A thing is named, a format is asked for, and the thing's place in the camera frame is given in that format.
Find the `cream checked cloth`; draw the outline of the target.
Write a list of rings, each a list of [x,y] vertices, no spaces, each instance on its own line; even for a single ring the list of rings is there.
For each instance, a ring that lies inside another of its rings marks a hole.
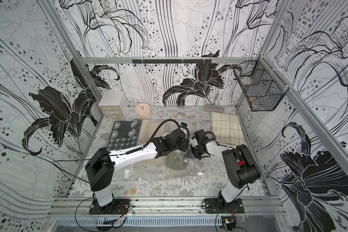
[[[221,143],[235,146],[246,144],[237,115],[211,112],[211,129]]]

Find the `clear plastic vacuum bag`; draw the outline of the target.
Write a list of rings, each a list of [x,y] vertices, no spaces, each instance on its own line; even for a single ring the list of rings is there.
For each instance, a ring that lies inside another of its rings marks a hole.
[[[190,148],[187,149],[186,157],[189,159],[189,165],[185,170],[171,170],[165,165],[165,158],[141,161],[120,170],[114,171],[114,181],[153,181],[153,180],[171,180],[176,178],[195,177],[202,175],[199,161],[192,155]]]

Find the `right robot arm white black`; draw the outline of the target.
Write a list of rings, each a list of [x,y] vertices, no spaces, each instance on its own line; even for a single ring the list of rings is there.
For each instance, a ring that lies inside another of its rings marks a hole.
[[[232,147],[221,144],[211,131],[198,130],[190,142],[193,155],[202,159],[205,154],[223,158],[228,183],[218,194],[218,202],[225,206],[233,203],[250,184],[261,178],[261,171],[244,145]]]

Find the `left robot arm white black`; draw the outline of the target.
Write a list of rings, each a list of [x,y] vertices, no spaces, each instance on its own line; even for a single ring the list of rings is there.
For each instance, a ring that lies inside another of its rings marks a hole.
[[[175,129],[166,136],[151,137],[144,145],[130,150],[99,149],[85,165],[90,189],[98,205],[104,207],[114,201],[110,189],[114,171],[141,161],[167,156],[176,150],[185,152],[189,142],[188,135],[188,130]]]

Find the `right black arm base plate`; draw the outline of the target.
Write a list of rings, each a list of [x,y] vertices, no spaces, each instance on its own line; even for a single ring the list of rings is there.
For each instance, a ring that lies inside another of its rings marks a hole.
[[[236,199],[231,203],[225,203],[216,198],[205,198],[201,207],[208,214],[243,214],[245,212],[241,199]]]

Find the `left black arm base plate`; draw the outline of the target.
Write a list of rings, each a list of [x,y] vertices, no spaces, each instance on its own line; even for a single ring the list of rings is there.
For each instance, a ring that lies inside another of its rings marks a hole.
[[[130,199],[114,199],[111,203],[100,206],[97,199],[93,199],[89,214],[91,215],[126,215],[128,213]]]

